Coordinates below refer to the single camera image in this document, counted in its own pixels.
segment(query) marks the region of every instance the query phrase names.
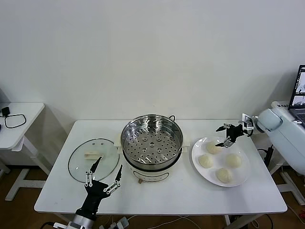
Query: stainless steel steamer basket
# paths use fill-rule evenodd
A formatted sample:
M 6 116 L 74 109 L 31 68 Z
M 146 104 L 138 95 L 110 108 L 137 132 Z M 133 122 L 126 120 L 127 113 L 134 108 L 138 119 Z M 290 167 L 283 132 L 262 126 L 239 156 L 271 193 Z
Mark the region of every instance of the stainless steel steamer basket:
M 133 167 L 158 172 L 179 159 L 183 135 L 174 116 L 170 118 L 148 114 L 131 120 L 124 127 L 121 134 L 123 154 Z

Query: white tabletop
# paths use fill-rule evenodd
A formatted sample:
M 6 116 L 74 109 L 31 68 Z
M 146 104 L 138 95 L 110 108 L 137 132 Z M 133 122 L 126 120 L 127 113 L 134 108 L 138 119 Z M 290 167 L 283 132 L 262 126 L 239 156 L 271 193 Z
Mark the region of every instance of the white tabletop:
M 93 138 L 115 141 L 128 121 L 75 122 L 35 204 L 38 212 L 74 213 L 86 197 L 84 185 L 68 172 L 72 152 Z M 215 130 L 228 120 L 178 120 L 182 132 L 191 142 L 171 170 L 171 176 L 157 183 L 138 183 L 121 155 L 120 161 L 104 183 L 111 184 L 123 164 L 122 186 L 101 201 L 98 214 L 119 215 L 224 215 L 285 212 L 287 206 L 270 173 L 259 156 L 251 138 L 238 138 L 239 146 L 251 163 L 251 175 L 237 187 L 219 187 L 205 180 L 190 160 L 193 144 L 202 137 L 225 132 Z
M 22 126 L 8 129 L 5 127 L 4 118 L 0 118 L 0 149 L 14 148 L 44 108 L 43 103 L 0 104 L 1 108 L 6 106 L 10 109 L 10 115 L 24 114 L 27 121 Z

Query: pot handle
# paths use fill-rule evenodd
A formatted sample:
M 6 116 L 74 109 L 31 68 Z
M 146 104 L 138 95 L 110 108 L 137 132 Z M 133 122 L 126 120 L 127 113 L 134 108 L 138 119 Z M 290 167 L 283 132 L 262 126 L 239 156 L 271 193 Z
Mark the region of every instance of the pot handle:
M 171 116 L 169 116 L 168 118 L 169 118 L 169 119 L 173 118 L 173 121 L 175 121 L 175 119 L 176 119 L 174 115 L 171 115 Z

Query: white plate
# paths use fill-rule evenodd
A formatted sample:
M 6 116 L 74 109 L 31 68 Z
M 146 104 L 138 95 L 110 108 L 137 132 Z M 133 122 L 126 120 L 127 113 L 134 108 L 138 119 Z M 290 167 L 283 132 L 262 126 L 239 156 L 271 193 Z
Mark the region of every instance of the white plate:
M 195 143 L 192 149 L 192 160 L 197 171 L 208 181 L 213 184 L 222 186 L 222 187 L 234 187 L 238 186 L 241 183 L 245 182 L 250 175 L 250 162 L 246 154 L 238 147 L 238 144 L 233 144 L 230 148 L 223 148 L 223 151 L 218 154 L 210 154 L 206 150 L 206 144 L 211 141 L 224 142 L 223 137 L 204 137 Z M 230 168 L 226 162 L 225 158 L 228 154 L 237 154 L 242 159 L 242 165 L 239 168 Z M 204 168 L 199 164 L 198 158 L 201 155 L 207 154 L 213 160 L 213 167 Z M 228 184 L 225 184 L 218 180 L 216 177 L 216 171 L 220 168 L 227 168 L 232 173 L 232 181 Z

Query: electric steamer pot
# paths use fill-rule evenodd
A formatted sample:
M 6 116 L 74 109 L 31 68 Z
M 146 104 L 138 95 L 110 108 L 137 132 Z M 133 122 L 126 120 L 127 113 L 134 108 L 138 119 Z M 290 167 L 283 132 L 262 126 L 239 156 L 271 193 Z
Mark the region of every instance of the electric steamer pot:
M 181 155 L 182 142 L 182 131 L 173 115 L 139 116 L 121 134 L 123 155 L 139 183 L 167 178 Z

